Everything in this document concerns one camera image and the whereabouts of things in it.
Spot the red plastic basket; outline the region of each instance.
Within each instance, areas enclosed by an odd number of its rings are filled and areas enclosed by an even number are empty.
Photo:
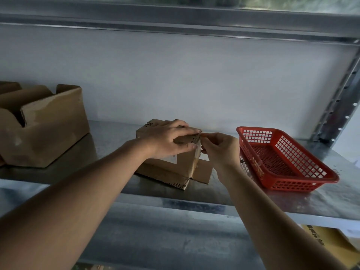
[[[310,192],[339,176],[285,132],[238,127],[240,147],[267,189]]]

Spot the open cardboard box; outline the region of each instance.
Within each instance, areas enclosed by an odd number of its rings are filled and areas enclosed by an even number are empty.
[[[22,89],[0,82],[0,159],[9,165],[46,167],[89,132],[82,89],[59,84]]]
[[[158,125],[160,122],[162,122],[162,120],[150,120],[136,131],[136,137],[140,138],[146,131],[146,127]],[[174,140],[176,144],[197,144],[198,147],[196,150],[173,155],[164,159],[147,159],[136,172],[182,190],[185,190],[190,179],[208,184],[212,166],[209,161],[199,159],[201,154],[200,134],[201,130],[196,135],[179,136]]]

